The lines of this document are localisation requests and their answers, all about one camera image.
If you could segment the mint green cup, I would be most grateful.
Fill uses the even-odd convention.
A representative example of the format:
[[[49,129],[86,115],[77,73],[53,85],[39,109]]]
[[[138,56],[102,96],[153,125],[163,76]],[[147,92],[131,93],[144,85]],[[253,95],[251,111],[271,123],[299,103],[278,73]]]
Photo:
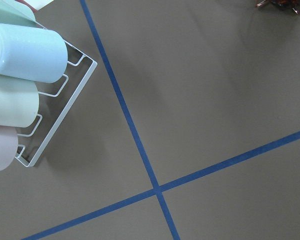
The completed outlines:
[[[35,27],[35,15],[30,7],[15,0],[0,0],[0,23]]]

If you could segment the light blue cup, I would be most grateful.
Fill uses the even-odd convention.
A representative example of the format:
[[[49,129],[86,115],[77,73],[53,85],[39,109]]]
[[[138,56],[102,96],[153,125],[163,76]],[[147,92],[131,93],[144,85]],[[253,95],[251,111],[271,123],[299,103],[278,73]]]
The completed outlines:
[[[54,83],[67,64],[66,43],[57,32],[0,23],[0,75]]]

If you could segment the pink cup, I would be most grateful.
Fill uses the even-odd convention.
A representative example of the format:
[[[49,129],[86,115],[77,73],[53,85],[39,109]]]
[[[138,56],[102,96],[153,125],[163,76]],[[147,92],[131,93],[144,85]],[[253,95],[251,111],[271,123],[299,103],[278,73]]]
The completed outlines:
[[[18,149],[18,135],[14,127],[0,125],[0,171],[14,160]]]

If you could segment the pale green cup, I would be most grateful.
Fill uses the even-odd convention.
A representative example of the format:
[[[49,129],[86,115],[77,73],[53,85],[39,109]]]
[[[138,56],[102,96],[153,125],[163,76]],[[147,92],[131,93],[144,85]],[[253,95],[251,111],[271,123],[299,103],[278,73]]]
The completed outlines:
[[[0,126],[27,128],[38,110],[39,93],[33,81],[0,75]]]

